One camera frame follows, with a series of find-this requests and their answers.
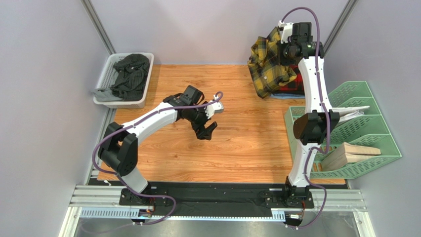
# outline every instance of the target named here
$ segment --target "gray wall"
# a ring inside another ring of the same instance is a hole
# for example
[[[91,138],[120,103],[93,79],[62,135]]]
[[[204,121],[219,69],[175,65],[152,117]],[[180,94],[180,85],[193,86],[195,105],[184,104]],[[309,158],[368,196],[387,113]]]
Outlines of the gray wall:
[[[379,237],[421,236],[421,2],[361,0],[325,61],[328,90],[366,80],[403,158],[351,181]]]
[[[246,64],[289,10],[313,9],[325,41],[346,0],[92,0],[117,52],[152,52],[163,64]],[[306,11],[288,21],[313,21]]]
[[[105,110],[107,59],[79,0],[0,2],[0,236],[56,237]]]

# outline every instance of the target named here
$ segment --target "yellow plaid shirt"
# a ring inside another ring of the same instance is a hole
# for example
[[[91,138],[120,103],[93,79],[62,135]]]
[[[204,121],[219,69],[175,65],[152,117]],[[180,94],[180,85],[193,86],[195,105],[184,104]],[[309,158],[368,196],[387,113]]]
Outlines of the yellow plaid shirt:
[[[265,98],[296,79],[296,73],[288,66],[278,64],[277,42],[281,40],[275,27],[267,38],[259,36],[252,46],[247,62],[257,95]]]

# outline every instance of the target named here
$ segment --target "black fabric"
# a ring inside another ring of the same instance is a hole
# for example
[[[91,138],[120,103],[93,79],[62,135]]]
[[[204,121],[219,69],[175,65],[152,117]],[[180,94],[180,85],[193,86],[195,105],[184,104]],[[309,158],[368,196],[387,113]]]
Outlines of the black fabric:
[[[114,96],[124,101],[142,99],[149,72],[149,59],[142,54],[131,54],[114,65],[119,73],[111,86]]]

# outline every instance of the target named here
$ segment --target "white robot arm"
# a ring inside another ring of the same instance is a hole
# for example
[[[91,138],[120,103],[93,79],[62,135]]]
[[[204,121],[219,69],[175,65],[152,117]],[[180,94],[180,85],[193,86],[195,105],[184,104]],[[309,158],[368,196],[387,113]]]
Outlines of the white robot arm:
[[[203,105],[198,105],[200,98],[203,100],[203,93],[192,86],[188,86],[184,93],[167,97],[155,109],[133,121],[123,123],[122,125],[118,125],[115,122],[108,125],[104,137],[123,127],[130,125],[133,125],[133,127],[118,133],[104,142],[100,147],[98,156],[126,184],[141,193],[148,186],[148,182],[142,176],[139,169],[137,169],[137,147],[147,137],[164,126],[182,118],[191,122],[198,139],[211,139],[212,132],[217,127],[217,124],[213,122],[207,128],[205,128],[205,124],[214,114],[222,113],[224,106],[219,101],[207,106],[207,102]],[[218,97],[214,95],[213,99],[218,100]],[[144,121],[141,124],[136,125],[137,122],[143,119]]]
[[[300,201],[308,197],[309,183],[305,178],[304,169],[307,169],[309,179],[317,153],[317,150],[311,148],[321,146],[327,134],[327,120],[330,121],[332,131],[339,121],[339,114],[332,112],[323,73],[323,45],[320,43],[319,54],[316,55],[316,42],[313,42],[311,35],[311,23],[293,24],[280,21],[278,29],[281,37],[278,44],[279,63],[285,66],[298,65],[305,91],[305,115],[294,122],[297,150],[293,168],[286,180],[286,193],[288,193],[286,199]],[[316,75],[316,60],[319,66],[320,85]],[[329,118],[326,118],[325,109],[329,113]],[[312,153],[307,162],[310,165],[305,167],[309,152]]]

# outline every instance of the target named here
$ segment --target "white plastic basket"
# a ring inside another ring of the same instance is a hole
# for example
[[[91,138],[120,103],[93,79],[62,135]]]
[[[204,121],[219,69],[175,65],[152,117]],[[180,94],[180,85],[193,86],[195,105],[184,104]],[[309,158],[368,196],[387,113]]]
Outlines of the white plastic basket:
[[[118,72],[114,69],[114,65],[119,61],[123,60],[125,57],[133,53],[115,53],[108,57],[105,67],[102,69],[101,77],[99,79],[98,85],[96,88],[108,88],[114,84],[119,75]],[[150,62],[148,78],[145,84],[145,91],[143,92],[142,99],[138,101],[109,101],[102,102],[97,101],[96,98],[93,98],[93,101],[97,105],[105,105],[111,109],[120,109],[120,108],[143,108],[145,107],[146,95],[148,93],[149,81],[151,80],[152,66],[154,64],[154,55],[152,53],[139,53],[145,55]]]

